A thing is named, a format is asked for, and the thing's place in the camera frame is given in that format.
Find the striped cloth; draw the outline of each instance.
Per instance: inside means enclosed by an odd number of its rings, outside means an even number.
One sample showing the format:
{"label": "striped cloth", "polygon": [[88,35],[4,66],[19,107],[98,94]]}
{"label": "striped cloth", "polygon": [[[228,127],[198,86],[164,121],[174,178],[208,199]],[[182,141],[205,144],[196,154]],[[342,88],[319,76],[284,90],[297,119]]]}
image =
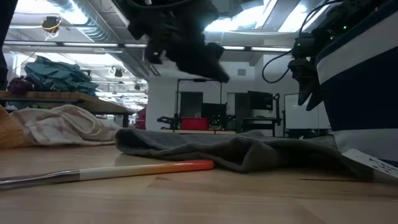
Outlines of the striped cloth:
{"label": "striped cloth", "polygon": [[398,1],[341,36],[317,58],[338,149],[398,161]]}
{"label": "striped cloth", "polygon": [[23,127],[28,140],[37,146],[114,144],[114,136],[120,129],[117,124],[98,119],[73,105],[51,110],[24,109],[10,115]]}

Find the white cloth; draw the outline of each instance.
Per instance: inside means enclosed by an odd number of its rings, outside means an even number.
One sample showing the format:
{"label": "white cloth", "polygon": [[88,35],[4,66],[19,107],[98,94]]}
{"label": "white cloth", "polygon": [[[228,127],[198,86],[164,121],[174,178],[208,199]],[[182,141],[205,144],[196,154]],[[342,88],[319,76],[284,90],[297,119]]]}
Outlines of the white cloth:
{"label": "white cloth", "polygon": [[51,110],[24,109],[10,115],[23,127],[26,137],[40,146],[114,144],[114,135],[120,129],[114,122],[98,119],[73,105]]}

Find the teal fabric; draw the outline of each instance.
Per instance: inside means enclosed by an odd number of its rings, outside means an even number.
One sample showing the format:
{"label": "teal fabric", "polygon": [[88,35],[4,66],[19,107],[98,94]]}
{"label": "teal fabric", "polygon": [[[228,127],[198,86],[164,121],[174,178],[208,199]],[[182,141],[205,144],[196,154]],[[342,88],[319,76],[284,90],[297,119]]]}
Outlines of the teal fabric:
{"label": "teal fabric", "polygon": [[37,57],[35,62],[26,64],[25,71],[25,79],[35,85],[35,91],[80,92],[96,96],[98,84],[92,83],[78,65]]}

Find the table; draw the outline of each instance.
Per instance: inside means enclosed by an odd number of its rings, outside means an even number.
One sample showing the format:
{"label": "table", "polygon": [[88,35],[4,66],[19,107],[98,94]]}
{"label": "table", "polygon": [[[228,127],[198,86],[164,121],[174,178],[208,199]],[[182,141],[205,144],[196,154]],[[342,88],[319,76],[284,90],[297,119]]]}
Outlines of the table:
{"label": "table", "polygon": [[[154,164],[114,146],[0,151],[0,177]],[[0,191],[1,223],[396,223],[398,187],[281,169],[147,175]]]}
{"label": "table", "polygon": [[[269,121],[269,124],[252,124],[253,121]],[[272,137],[275,137],[275,125],[278,123],[277,118],[243,118],[243,132],[248,129],[252,130],[272,130]]]}
{"label": "table", "polygon": [[236,134],[236,131],[212,131],[212,130],[161,130],[163,133],[177,134]]}
{"label": "table", "polygon": [[13,95],[10,91],[0,91],[0,101],[17,101],[56,107],[64,104],[79,106],[94,115],[122,115],[123,127],[129,126],[129,115],[134,112],[123,107],[84,93],[27,92],[25,95]]}

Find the red box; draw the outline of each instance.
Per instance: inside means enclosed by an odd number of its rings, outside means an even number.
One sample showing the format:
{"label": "red box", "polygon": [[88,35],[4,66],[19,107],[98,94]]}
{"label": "red box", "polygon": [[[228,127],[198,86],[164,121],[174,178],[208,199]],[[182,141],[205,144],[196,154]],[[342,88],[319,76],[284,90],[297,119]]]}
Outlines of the red box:
{"label": "red box", "polygon": [[183,130],[209,130],[208,118],[182,118]]}

